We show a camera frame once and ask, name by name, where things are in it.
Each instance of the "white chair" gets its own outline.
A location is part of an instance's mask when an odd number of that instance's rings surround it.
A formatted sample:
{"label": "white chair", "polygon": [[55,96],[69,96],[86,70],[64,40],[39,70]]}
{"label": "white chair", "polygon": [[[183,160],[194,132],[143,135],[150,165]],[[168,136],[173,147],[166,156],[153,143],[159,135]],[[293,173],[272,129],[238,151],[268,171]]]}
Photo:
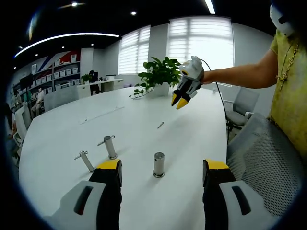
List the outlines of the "white chair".
{"label": "white chair", "polygon": [[241,126],[250,119],[258,97],[259,93],[241,87],[234,102],[223,100],[223,103],[233,104],[233,110],[226,111],[227,125],[230,126],[230,131],[233,128],[241,129]]}
{"label": "white chair", "polygon": [[26,104],[15,112],[15,119],[16,119],[18,135],[22,140],[24,140],[25,135],[32,121],[30,116],[30,111]]}
{"label": "white chair", "polygon": [[288,137],[255,113],[227,145],[227,160],[237,181],[263,197],[265,208],[282,216],[304,182],[303,162]]}

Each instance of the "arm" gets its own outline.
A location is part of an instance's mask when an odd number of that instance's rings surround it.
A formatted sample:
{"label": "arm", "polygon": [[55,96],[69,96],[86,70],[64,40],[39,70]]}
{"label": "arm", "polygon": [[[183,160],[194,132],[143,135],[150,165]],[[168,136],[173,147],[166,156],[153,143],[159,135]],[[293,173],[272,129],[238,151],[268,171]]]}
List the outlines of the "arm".
{"label": "arm", "polygon": [[276,84],[277,74],[277,55],[272,50],[269,50],[258,64],[205,71],[202,83],[209,84],[217,81],[246,88],[259,89]]}
{"label": "arm", "polygon": [[7,136],[8,139],[13,139],[14,134],[17,132],[17,126],[16,126],[16,122],[14,121],[12,123],[12,134],[9,134]]}
{"label": "arm", "polygon": [[16,126],[16,121],[12,123],[12,136],[17,132],[17,126]]}

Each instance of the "metal peg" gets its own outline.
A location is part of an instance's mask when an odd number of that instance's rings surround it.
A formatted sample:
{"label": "metal peg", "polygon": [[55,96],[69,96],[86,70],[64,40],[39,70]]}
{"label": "metal peg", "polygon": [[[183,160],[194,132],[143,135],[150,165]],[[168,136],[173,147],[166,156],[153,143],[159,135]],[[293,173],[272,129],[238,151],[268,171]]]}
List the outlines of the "metal peg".
{"label": "metal peg", "polygon": [[106,150],[107,150],[107,152],[109,154],[109,158],[111,160],[114,160],[114,159],[117,158],[117,154],[116,154],[116,152],[114,150],[114,146],[113,146],[113,142],[112,142],[112,139],[114,139],[114,138],[115,138],[114,135],[112,135],[112,136],[105,136],[104,140],[102,142],[98,143],[98,145],[97,145],[97,146],[100,146],[100,145],[102,145],[104,143],[106,144]]}
{"label": "metal peg", "polygon": [[161,152],[157,152],[154,155],[153,175],[156,178],[161,178],[161,177],[164,177],[164,175],[165,175],[165,173],[164,173],[164,158],[165,158],[165,155]]}
{"label": "metal peg", "polygon": [[80,151],[79,156],[75,157],[75,160],[81,157],[84,164],[87,166],[88,170],[92,173],[94,171],[94,167],[92,166],[92,164],[88,160],[86,154],[88,154],[88,151],[86,151],[86,152]]}

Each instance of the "window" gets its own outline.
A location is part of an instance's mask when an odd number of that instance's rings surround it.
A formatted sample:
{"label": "window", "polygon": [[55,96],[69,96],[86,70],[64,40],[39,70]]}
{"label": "window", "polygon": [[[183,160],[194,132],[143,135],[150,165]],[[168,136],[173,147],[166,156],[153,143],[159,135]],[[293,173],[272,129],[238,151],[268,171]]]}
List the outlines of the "window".
{"label": "window", "polygon": [[146,71],[143,62],[148,61],[150,26],[123,36],[120,42],[118,74],[137,74]]}
{"label": "window", "polygon": [[180,63],[198,56],[213,69],[234,65],[234,43],[230,19],[190,17],[170,22],[167,55]]}

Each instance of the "shelf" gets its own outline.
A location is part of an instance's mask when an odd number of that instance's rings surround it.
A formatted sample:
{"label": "shelf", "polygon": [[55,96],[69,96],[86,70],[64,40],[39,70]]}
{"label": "shelf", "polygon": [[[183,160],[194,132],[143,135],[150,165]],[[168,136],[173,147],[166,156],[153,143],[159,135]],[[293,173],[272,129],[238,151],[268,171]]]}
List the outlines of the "shelf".
{"label": "shelf", "polygon": [[47,71],[47,70],[50,70],[50,69],[52,69],[52,67],[47,68],[47,69],[43,69],[43,70],[41,70],[41,71],[39,71],[39,72],[36,72],[35,74],[33,74],[33,76],[34,76],[34,75],[36,75],[36,74],[39,74],[39,73],[45,72],[45,71]]}
{"label": "shelf", "polygon": [[65,75],[63,77],[58,77],[58,78],[55,78],[54,81],[57,81],[59,79],[65,78],[65,77],[70,77],[70,76],[73,76],[73,75],[77,75],[77,74],[80,74],[80,73],[73,73],[73,74],[70,74],[70,75]]}
{"label": "shelf", "polygon": [[41,84],[39,84],[39,85],[36,85],[36,86],[34,86],[33,88],[31,88],[30,90],[35,89],[35,88],[37,88],[37,87],[39,87],[39,86],[42,86],[42,85],[44,85],[44,84],[46,84],[46,83],[49,83],[49,82],[52,82],[52,80],[49,80],[49,81],[46,81],[46,82],[41,83]]}
{"label": "shelf", "polygon": [[56,67],[62,67],[62,66],[66,66],[66,65],[76,64],[76,63],[80,63],[80,62],[79,62],[79,61],[75,61],[75,62],[65,63],[65,64],[62,64],[62,65],[53,66],[53,67],[54,67],[54,68],[56,68]]}

